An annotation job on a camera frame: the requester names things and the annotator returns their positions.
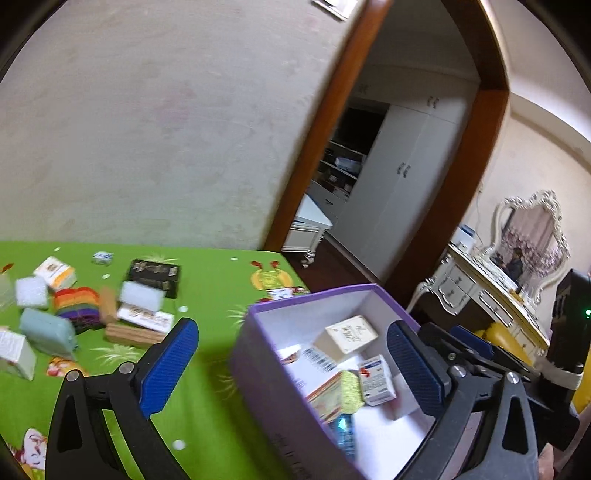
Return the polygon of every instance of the metal screw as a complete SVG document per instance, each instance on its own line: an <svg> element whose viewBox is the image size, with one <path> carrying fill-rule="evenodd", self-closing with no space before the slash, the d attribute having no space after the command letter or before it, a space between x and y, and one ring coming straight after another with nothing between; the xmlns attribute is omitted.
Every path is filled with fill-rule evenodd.
<svg viewBox="0 0 591 480"><path fill-rule="evenodd" d="M517 375L515 372L507 373L506 377L507 380L513 384L519 383L519 375Z"/></svg>
<svg viewBox="0 0 591 480"><path fill-rule="evenodd" d="M452 365L449 370L454 377L464 378L466 376L466 369L460 365Z"/></svg>
<svg viewBox="0 0 591 480"><path fill-rule="evenodd" d="M68 380L68 382L74 382L78 380L79 376L80 374L78 373L78 370L70 370L66 375L66 380Z"/></svg>
<svg viewBox="0 0 591 480"><path fill-rule="evenodd" d="M119 372L122 374L130 374L134 371L135 365L132 362L125 362L119 366Z"/></svg>

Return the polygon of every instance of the white sponge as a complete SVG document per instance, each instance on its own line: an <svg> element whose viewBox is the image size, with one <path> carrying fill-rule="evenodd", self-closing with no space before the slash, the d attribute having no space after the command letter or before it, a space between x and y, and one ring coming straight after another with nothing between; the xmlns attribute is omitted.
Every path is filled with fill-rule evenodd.
<svg viewBox="0 0 591 480"><path fill-rule="evenodd" d="M123 303L157 312L162 308L164 295L164 290L147 287L134 281L124 281L119 299Z"/></svg>
<svg viewBox="0 0 591 480"><path fill-rule="evenodd" d="M34 309L47 308L47 284L41 277L19 278L14 283L17 306Z"/></svg>

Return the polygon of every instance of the yellow cushion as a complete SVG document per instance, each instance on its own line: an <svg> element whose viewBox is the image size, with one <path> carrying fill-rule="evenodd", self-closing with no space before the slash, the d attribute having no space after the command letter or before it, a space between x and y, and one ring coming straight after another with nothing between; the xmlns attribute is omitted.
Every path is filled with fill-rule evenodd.
<svg viewBox="0 0 591 480"><path fill-rule="evenodd" d="M587 361L585 362L585 369L583 370L583 380L579 389L574 393L573 405L579 413L591 402L591 350L587 355Z"/></svg>
<svg viewBox="0 0 591 480"><path fill-rule="evenodd" d="M517 342L517 340L515 340L515 337L511 335L509 329L507 329L504 325L501 325L500 323L493 323L485 330L482 339L492 343L493 345L504 348L508 352L515 355L523 363L532 365L530 357L527 356L527 353L525 353L523 347Z"/></svg>

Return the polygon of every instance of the black box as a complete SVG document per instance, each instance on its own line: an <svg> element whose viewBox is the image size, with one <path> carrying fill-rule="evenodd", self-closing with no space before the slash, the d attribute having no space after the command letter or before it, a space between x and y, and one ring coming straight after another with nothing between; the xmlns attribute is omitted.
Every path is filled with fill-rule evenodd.
<svg viewBox="0 0 591 480"><path fill-rule="evenodd" d="M178 294L180 276L181 267L179 265L149 262L136 258L131 262L127 280L159 288L166 292L167 298L175 299Z"/></svg>

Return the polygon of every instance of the purple box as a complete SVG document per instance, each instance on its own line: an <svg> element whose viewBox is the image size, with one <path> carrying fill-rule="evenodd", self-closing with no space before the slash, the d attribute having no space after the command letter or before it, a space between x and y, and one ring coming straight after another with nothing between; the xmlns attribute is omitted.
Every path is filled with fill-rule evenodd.
<svg viewBox="0 0 591 480"><path fill-rule="evenodd" d="M361 358L382 354L398 398L364 406L355 422L357 459L349 461L330 430L308 405L277 351L312 343L326 326L364 315L379 338ZM433 418L424 415L388 353L388 326L418 324L378 285L354 285L252 305L230 358L230 369L248 408L296 479L392 480L425 438Z"/></svg>

